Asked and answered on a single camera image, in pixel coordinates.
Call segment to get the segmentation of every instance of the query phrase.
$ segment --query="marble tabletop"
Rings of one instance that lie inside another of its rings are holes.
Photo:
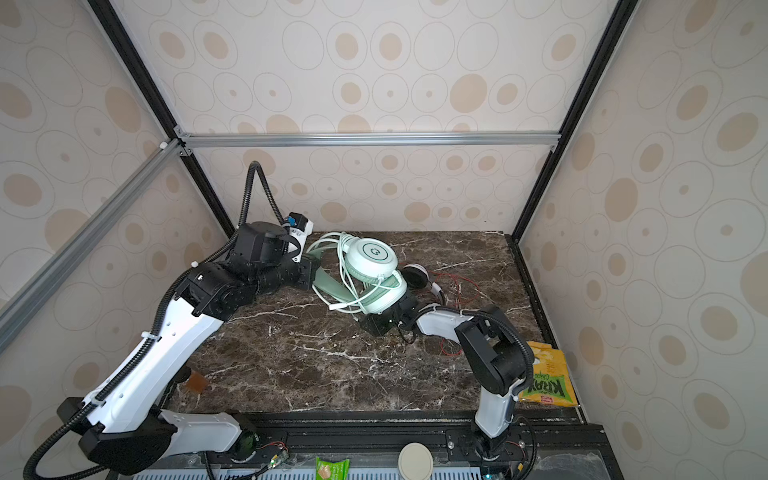
[[[477,283],[459,283],[462,305],[495,304],[526,340],[541,341],[518,271],[499,232],[357,233],[387,242],[400,262],[420,263]],[[449,305],[454,280],[440,276]],[[352,315],[330,312],[314,292],[283,288],[245,306],[192,355],[209,381],[201,395],[178,386],[178,412],[476,409],[480,386],[458,345],[394,329],[362,331]]]

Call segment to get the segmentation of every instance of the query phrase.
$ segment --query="yellow chip bag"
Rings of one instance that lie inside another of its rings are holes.
[[[528,345],[537,361],[533,365],[533,384],[520,395],[520,400],[561,407],[578,405],[565,354],[548,343],[528,342]]]

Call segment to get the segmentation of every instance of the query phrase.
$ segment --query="chip bag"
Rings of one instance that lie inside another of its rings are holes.
[[[349,459],[332,463],[315,458],[315,480],[346,480],[348,471]]]
[[[528,342],[528,345],[537,362],[533,365],[533,383],[520,395],[520,400],[561,407],[578,405],[565,354],[548,343]]]

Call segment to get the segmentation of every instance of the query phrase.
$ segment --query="black frame rail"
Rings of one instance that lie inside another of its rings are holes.
[[[112,7],[112,4],[109,0],[88,0],[88,4],[91,6],[91,9],[93,9],[96,18],[101,23],[101,27],[111,40],[114,49],[117,51],[118,55],[120,55],[128,73],[131,74],[134,82],[136,82],[142,95],[147,100],[149,107],[160,122],[165,134],[168,138],[177,138],[183,147],[184,139],[179,137],[175,130],[178,123],[170,112],[170,108],[168,108],[168,105],[165,103],[163,95],[154,83],[152,76],[147,70],[147,66],[141,60],[139,52],[134,47],[131,37],[125,30],[125,27]],[[227,211],[224,209],[221,200],[216,195],[214,188],[211,186],[208,177],[206,177],[203,172],[203,169],[195,158],[192,150],[184,148],[182,150],[181,160],[184,162],[184,166],[187,168],[187,171],[197,185],[198,190],[200,190],[200,193],[203,195],[203,198],[208,203],[210,211],[214,214],[216,220],[218,220],[224,233],[230,237],[235,231],[232,220],[230,220],[230,216],[227,215]]]
[[[600,425],[581,424],[573,415],[573,409],[526,409],[521,412],[531,422],[539,452],[599,452],[609,476],[623,480]],[[479,458],[468,444],[475,417],[475,412],[468,410],[246,413],[244,416],[259,432],[262,443],[285,442],[300,465],[304,462],[313,464],[315,455],[331,461],[365,454],[396,457],[411,442],[427,446],[443,464],[480,467],[483,474],[507,472],[510,461],[522,460],[519,449],[508,449],[493,460]],[[527,425],[512,425],[510,429],[511,439],[524,440],[530,445]],[[222,468],[259,468],[275,452],[276,449],[259,450],[246,463],[232,463],[226,454],[213,452],[209,453],[209,458],[211,463]]]
[[[554,339],[554,334],[552,333],[552,328],[550,327],[544,308],[541,305],[541,300],[536,292],[536,287],[531,279],[531,274],[528,272],[528,267],[525,264],[525,258],[520,250],[520,240],[525,234],[525,231],[547,190],[547,186],[552,180],[552,177],[563,158],[565,150],[568,148],[571,138],[576,132],[576,128],[578,127],[581,118],[584,116],[584,112],[589,105],[592,94],[598,87],[603,73],[611,61],[611,56],[621,40],[621,36],[637,7],[637,3],[638,0],[619,0],[616,4],[613,15],[611,15],[611,19],[605,27],[605,31],[600,38],[600,42],[592,56],[592,60],[589,62],[587,72],[579,85],[576,96],[571,103],[571,107],[565,115],[562,127],[560,128],[560,141],[558,142],[557,147],[547,156],[547,160],[544,162],[544,166],[536,179],[531,194],[525,202],[525,206],[515,225],[515,229],[511,236],[507,236],[507,244],[512,251],[515,265],[517,265],[517,268],[520,271],[520,280],[525,286],[525,292],[531,300],[531,310],[536,318],[536,323],[539,328],[541,328],[541,335],[546,343],[550,343],[555,348],[557,348],[558,345]]]

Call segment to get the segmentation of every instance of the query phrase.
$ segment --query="white vent grille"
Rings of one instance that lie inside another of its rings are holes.
[[[217,480],[227,480],[253,473],[254,470],[228,469],[217,472]],[[289,471],[271,471],[259,477],[259,480],[314,480],[313,468],[295,468]],[[208,480],[205,470],[145,470],[133,476],[133,480]],[[400,480],[397,468],[350,468],[347,480]],[[439,467],[435,468],[431,480],[480,480],[477,467]]]

